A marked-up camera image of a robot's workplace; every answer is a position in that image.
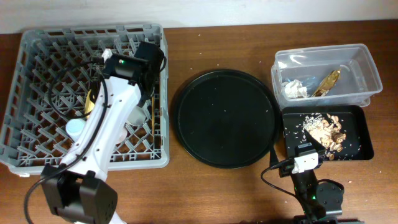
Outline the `food scraps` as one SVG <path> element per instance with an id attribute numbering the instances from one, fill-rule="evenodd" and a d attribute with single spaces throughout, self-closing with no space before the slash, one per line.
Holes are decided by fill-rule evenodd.
<path id="1" fill-rule="evenodd" d="M 315 113 L 306 116 L 303 129 L 326 149 L 326 157 L 330 161 L 335 159 L 337 152 L 343 150 L 342 143 L 346 139 L 346 134 L 341 132 L 342 125 L 337 115 L 327 113 L 324 117 L 320 113 Z"/>

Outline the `gold snack wrapper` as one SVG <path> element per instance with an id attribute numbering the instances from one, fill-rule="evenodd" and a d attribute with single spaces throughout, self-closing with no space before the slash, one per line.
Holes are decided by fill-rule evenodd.
<path id="1" fill-rule="evenodd" d="M 325 96 L 336 84 L 340 78 L 341 70 L 332 71 L 327 77 L 325 77 L 320 85 L 317 87 L 312 97 Z"/>

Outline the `light blue cup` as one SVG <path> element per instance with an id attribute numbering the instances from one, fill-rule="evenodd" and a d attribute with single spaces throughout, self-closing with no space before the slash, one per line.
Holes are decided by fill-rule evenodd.
<path id="1" fill-rule="evenodd" d="M 67 122 L 65 130 L 71 139 L 76 142 L 85 127 L 86 121 L 84 119 L 71 119 Z"/>

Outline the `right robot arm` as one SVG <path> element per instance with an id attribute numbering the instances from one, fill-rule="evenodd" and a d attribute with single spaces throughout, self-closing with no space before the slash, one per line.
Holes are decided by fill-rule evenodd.
<path id="1" fill-rule="evenodd" d="M 304 131 L 307 142 L 295 147 L 295 155 L 279 167 L 281 177 L 289 176 L 294 185 L 294 196 L 303 208 L 303 215 L 294 223 L 338 223 L 342 214 L 342 184 L 330 179 L 318 179 L 315 170 L 325 160 L 326 148 Z"/>

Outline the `white napkin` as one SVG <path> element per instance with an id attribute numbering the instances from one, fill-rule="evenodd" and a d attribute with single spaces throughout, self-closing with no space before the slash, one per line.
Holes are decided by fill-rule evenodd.
<path id="1" fill-rule="evenodd" d="M 283 91 L 288 98 L 308 98 L 307 87 L 299 80 L 283 82 Z"/>

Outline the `yellow bowl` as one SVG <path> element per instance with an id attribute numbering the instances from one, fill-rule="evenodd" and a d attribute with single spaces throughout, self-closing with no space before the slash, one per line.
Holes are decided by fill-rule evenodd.
<path id="1" fill-rule="evenodd" d="M 85 109 L 84 109 L 84 114 L 87 114 L 87 117 L 89 117 L 91 111 L 93 110 L 95 106 L 95 96 L 93 90 L 89 90 L 86 100 L 85 100 Z"/>

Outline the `wooden chopstick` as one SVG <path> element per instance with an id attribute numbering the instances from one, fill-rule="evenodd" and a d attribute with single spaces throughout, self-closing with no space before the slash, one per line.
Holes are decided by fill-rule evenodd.
<path id="1" fill-rule="evenodd" d="M 151 124 L 152 124 L 152 135 L 155 134 L 155 98 L 151 99 Z"/>

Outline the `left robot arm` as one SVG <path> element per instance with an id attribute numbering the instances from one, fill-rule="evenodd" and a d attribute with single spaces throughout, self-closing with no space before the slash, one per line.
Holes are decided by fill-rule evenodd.
<path id="1" fill-rule="evenodd" d="M 153 96 L 167 58 L 146 52 L 99 62 L 101 85 L 81 134 L 60 165 L 46 165 L 38 181 L 50 212 L 70 223 L 122 223 L 118 194 L 106 183 L 110 157 L 128 116 Z"/>

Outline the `grey plate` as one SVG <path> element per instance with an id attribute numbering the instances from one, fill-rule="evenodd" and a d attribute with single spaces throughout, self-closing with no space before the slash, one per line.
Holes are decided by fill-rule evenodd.
<path id="1" fill-rule="evenodd" d="M 128 116 L 126 122 L 131 126 L 141 126 L 146 120 L 146 115 L 142 107 L 135 106 Z"/>

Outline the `pink cup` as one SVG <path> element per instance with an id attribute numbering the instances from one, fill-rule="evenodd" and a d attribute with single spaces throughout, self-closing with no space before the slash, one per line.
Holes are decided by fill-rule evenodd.
<path id="1" fill-rule="evenodd" d="M 119 134 L 119 138 L 118 138 L 117 143 L 120 144 L 121 142 L 123 142 L 126 139 L 127 134 L 128 134 L 127 129 L 126 128 L 122 128 L 122 130 L 121 130 L 121 132 Z"/>

